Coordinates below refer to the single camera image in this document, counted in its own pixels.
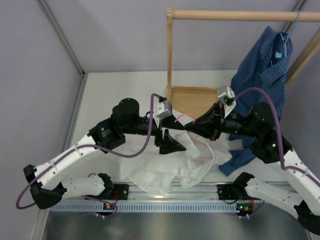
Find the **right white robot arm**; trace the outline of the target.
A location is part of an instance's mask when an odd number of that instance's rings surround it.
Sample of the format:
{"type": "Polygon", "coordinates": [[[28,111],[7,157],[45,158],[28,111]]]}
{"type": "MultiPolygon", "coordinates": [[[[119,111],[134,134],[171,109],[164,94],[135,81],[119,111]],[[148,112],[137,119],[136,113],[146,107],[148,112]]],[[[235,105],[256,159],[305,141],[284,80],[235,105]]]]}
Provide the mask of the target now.
{"type": "Polygon", "coordinates": [[[221,103],[215,103],[204,115],[185,125],[185,129],[215,141],[222,133],[252,137],[249,145],[254,156],[279,173],[294,189],[285,191],[243,172],[230,185],[232,196],[238,200],[250,197],[263,200],[294,217],[309,232],[320,233],[320,181],[299,158],[292,145],[281,137],[276,113],[261,102],[246,116],[225,115],[221,103]]]}

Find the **pink wire hanger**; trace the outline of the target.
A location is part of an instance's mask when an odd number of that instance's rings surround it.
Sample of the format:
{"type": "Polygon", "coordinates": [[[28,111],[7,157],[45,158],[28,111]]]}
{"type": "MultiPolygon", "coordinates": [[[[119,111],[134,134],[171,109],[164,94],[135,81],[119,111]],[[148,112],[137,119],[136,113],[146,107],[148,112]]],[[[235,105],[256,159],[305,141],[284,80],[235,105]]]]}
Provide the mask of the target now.
{"type": "Polygon", "coordinates": [[[174,138],[186,147],[185,154],[193,160],[211,160],[214,154],[206,140],[212,136],[212,130],[208,122],[196,119],[192,114],[174,111],[174,123],[183,126],[182,133],[174,138]]]}

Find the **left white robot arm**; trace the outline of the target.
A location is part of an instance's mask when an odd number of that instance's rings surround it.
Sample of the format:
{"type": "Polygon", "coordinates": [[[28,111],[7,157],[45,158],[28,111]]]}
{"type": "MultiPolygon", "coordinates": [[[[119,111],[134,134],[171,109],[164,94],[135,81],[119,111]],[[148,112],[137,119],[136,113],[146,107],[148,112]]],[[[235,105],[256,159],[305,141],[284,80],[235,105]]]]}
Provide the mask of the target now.
{"type": "Polygon", "coordinates": [[[61,200],[86,196],[97,200],[109,199],[114,184],[106,173],[85,178],[70,178],[69,173],[89,162],[95,154],[114,154],[114,149],[126,142],[126,135],[154,137],[159,154],[183,152],[186,148],[174,140],[169,130],[183,130],[172,113],[172,106],[165,97],[156,96],[150,102],[150,111],[140,116],[140,105],[133,98],[125,98],[113,107],[109,118],[99,122],[74,146],[52,160],[34,166],[27,165],[24,175],[32,199],[39,209],[48,209],[61,200]]]}

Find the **white shirt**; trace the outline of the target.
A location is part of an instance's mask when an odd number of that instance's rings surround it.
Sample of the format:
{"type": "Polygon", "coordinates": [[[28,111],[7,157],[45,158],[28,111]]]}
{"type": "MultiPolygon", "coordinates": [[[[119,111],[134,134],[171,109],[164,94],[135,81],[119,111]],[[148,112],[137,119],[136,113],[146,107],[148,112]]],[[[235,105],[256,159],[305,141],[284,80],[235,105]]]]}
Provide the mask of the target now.
{"type": "Polygon", "coordinates": [[[139,156],[119,159],[119,179],[129,179],[141,190],[163,196],[172,191],[173,181],[177,180],[183,189],[188,189],[200,183],[208,173],[217,172],[218,166],[232,158],[220,142],[209,143],[199,135],[182,130],[169,133],[186,147],[185,151],[162,155],[151,137],[139,156]]]}

